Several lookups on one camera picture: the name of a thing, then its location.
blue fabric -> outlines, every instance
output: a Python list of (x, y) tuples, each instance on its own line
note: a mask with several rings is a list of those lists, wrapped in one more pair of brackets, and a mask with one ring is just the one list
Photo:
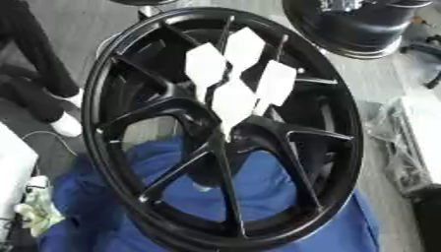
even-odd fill
[[(152, 181), (180, 159), (180, 140), (169, 139), (135, 147), (127, 156), (134, 171)], [(295, 186), (270, 155), (256, 153), (234, 178), (241, 212), (248, 221), (278, 213), (295, 203)], [(157, 252), (165, 251), (131, 223), (111, 191), (86, 157), (54, 183), (56, 207), (68, 218), (39, 238), (42, 252)], [(222, 220), (219, 189), (201, 192), (188, 177), (177, 180), (164, 194), (172, 206), (210, 220)], [(328, 224), (309, 237), (271, 251), (374, 252), (378, 228), (358, 193)]]

gray floor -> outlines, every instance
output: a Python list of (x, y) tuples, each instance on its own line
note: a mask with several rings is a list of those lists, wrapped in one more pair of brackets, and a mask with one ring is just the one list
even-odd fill
[[(53, 41), (56, 52), (80, 86), (83, 86), (95, 58), (95, 49), (102, 40), (121, 32), (134, 24), (136, 12), (132, 7), (110, 3), (107, 0), (29, 0), (35, 14)], [(182, 6), (223, 6), (254, 12), (289, 26), (282, 12), (281, 1), (269, 0), (182, 0)], [(424, 10), (430, 17), (437, 17), (433, 10)], [(11, 47), (0, 55), (0, 60), (26, 64)], [(327, 54), (335, 63), (353, 95), (364, 120), (373, 116), (379, 104), (403, 95), (420, 83), (430, 79), (437, 71), (436, 61), (430, 57), (392, 55), (374, 61), (359, 61)], [(18, 134), (47, 129), (34, 122), (19, 108), (0, 101), (0, 117)], [(161, 133), (163, 123), (151, 132), (132, 136), (132, 141), (149, 139)], [(41, 167), (52, 174), (64, 171), (72, 160), (59, 143), (50, 136), (35, 136), (30, 143), (41, 154)], [(84, 149), (81, 140), (69, 144), (76, 151)], [(402, 198), (383, 173), (386, 161), (381, 146), (366, 136), (365, 159), (358, 187), (368, 198), (372, 210), (381, 224), (380, 243), (382, 251), (422, 251), (410, 204)]]

black wheel on floor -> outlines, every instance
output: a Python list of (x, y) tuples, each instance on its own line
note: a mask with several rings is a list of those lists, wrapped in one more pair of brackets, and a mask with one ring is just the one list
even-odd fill
[[(305, 73), (297, 77), (283, 106), (272, 107), (262, 117), (250, 116), (226, 142), (220, 119), (195, 98), (184, 61), (191, 48), (218, 44), (244, 27), (267, 43), (260, 62), (242, 76), (252, 90), (285, 35), (289, 39), (281, 61)], [(183, 128), (186, 155), (145, 185), (125, 159), (123, 135), (133, 123), (164, 115), (174, 117)], [(250, 13), (222, 8), (162, 13), (115, 38), (91, 71), (83, 123), (95, 166), (133, 223), (152, 240), (177, 251), (262, 251), (316, 232), (350, 197), (363, 152), (355, 102), (331, 63), (295, 32)], [(232, 185), (241, 166), (234, 160), (257, 151), (277, 158), (297, 188), (297, 200), (272, 217), (247, 221)], [(197, 165), (201, 160), (203, 171)], [(189, 215), (161, 198), (167, 186), (186, 174), (221, 189), (224, 221)]]

paper tag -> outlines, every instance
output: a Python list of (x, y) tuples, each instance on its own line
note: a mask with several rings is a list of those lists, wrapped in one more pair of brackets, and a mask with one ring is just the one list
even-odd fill
[(263, 115), (270, 104), (282, 106), (294, 88), (296, 76), (294, 68), (271, 60), (257, 88), (256, 96), (260, 101), (254, 113)]
[(256, 95), (239, 79), (215, 91), (213, 111), (222, 121), (227, 141), (231, 129), (251, 115), (256, 101)]
[(225, 58), (210, 43), (187, 52), (185, 74), (196, 85), (200, 102), (205, 102), (207, 88), (221, 81), (225, 68)]
[(225, 58), (239, 75), (259, 62), (265, 48), (265, 40), (251, 29), (244, 28), (232, 34), (226, 43)]

white shoe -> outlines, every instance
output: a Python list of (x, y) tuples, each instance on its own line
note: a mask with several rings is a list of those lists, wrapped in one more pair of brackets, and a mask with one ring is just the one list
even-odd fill
[(50, 93), (50, 95), (52, 95), (53, 97), (55, 97), (57, 99), (63, 99), (63, 100), (71, 102), (72, 104), (74, 104), (78, 108), (81, 108), (82, 103), (83, 103), (83, 95), (85, 94), (83, 89), (79, 89), (77, 94), (75, 94), (74, 96), (70, 96), (70, 97), (61, 97), (61, 96), (52, 94), (51, 92), (49, 92), (49, 93)]
[(53, 122), (50, 126), (60, 135), (69, 138), (76, 138), (83, 133), (83, 128), (77, 119), (72, 115), (63, 112), (58, 121)]

